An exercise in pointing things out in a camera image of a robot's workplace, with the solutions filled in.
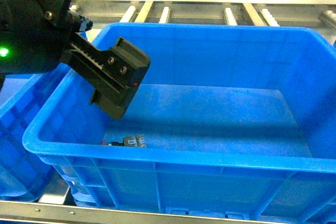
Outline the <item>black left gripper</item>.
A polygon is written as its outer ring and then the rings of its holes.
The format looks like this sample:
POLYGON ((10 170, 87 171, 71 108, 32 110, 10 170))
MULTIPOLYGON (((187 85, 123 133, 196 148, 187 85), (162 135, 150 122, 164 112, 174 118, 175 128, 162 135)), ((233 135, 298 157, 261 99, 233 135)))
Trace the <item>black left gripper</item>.
POLYGON ((122 37, 109 49, 98 49, 81 36, 93 22, 77 12, 67 11, 63 25, 70 34, 60 62, 94 86, 90 104, 113 119, 122 118, 149 69, 150 57, 122 37))

